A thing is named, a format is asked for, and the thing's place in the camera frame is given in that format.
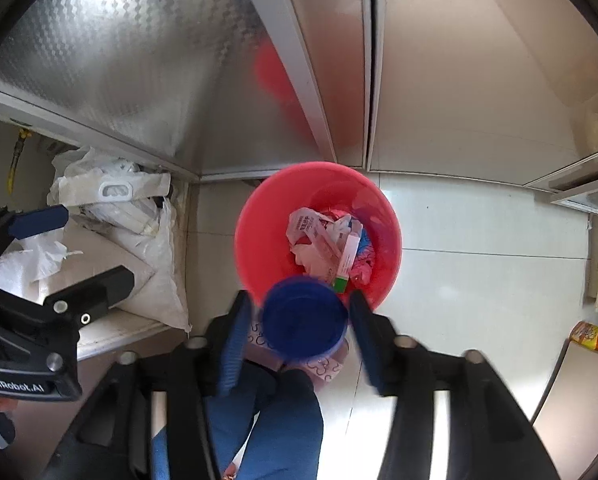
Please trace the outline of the person's left hand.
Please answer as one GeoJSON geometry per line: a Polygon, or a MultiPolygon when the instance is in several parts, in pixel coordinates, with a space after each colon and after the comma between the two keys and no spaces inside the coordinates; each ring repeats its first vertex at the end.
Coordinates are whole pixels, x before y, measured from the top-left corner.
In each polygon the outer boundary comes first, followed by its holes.
{"type": "Polygon", "coordinates": [[[8,398],[0,398],[0,413],[8,414],[13,412],[18,406],[18,401],[8,398]]]}

